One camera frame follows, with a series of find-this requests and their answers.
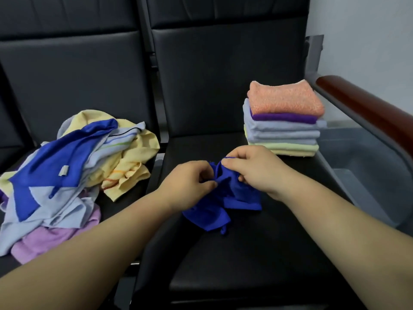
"bare skin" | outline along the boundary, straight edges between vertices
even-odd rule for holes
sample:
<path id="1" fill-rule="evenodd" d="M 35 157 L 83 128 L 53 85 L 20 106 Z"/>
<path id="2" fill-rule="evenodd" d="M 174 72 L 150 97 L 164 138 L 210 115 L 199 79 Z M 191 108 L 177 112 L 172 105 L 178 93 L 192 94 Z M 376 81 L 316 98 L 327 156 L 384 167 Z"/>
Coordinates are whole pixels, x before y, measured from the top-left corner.
<path id="1" fill-rule="evenodd" d="M 360 211 L 262 146 L 222 164 L 284 202 L 370 310 L 413 309 L 413 238 Z M 96 309 L 171 214 L 216 183 L 206 161 L 178 165 L 153 193 L 0 279 L 0 308 Z"/>
<path id="2" fill-rule="evenodd" d="M 413 238 L 296 172 L 263 146 L 222 164 L 285 203 L 370 310 L 413 309 Z"/>

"armrest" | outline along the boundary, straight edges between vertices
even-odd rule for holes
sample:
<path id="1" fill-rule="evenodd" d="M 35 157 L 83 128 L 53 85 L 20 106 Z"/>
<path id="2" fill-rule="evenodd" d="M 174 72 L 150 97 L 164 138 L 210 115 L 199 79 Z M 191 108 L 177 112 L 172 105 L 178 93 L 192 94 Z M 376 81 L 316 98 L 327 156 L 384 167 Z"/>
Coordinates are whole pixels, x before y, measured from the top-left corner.
<path id="1" fill-rule="evenodd" d="M 413 116 L 339 76 L 306 74 L 323 97 L 394 149 L 413 173 Z"/>

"forearm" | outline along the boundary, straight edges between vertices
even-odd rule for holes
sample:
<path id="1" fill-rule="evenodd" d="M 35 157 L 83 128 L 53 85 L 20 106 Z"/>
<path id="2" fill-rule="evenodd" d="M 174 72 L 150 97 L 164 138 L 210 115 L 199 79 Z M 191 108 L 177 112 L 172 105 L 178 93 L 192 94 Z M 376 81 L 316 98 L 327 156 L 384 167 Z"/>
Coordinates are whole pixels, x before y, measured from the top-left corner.
<path id="1" fill-rule="evenodd" d="M 301 174 L 282 196 L 369 309 L 413 308 L 413 239 Z"/>
<path id="2" fill-rule="evenodd" d="M 0 279 L 5 309 L 95 309 L 171 214 L 154 192 Z"/>

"folded orange sweater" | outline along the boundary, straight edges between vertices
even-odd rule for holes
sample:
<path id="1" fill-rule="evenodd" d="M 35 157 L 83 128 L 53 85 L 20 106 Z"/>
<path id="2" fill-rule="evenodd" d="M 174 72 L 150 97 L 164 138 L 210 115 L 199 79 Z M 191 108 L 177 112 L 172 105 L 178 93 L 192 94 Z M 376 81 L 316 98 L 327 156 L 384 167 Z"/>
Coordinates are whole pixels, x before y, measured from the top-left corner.
<path id="1" fill-rule="evenodd" d="M 252 114 L 296 113 L 322 116 L 324 106 L 306 80 L 282 86 L 252 81 L 247 93 Z"/>

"gray wall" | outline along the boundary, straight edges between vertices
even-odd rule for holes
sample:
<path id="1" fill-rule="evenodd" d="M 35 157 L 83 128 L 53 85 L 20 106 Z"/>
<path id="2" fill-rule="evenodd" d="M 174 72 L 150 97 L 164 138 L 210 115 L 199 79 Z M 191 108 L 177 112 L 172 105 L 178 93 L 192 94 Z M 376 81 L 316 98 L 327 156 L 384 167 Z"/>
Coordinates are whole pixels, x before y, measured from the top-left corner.
<path id="1" fill-rule="evenodd" d="M 307 35 L 320 34 L 320 74 L 342 76 L 413 114 L 413 0 L 311 0 Z M 325 118 L 348 119 L 331 104 Z"/>

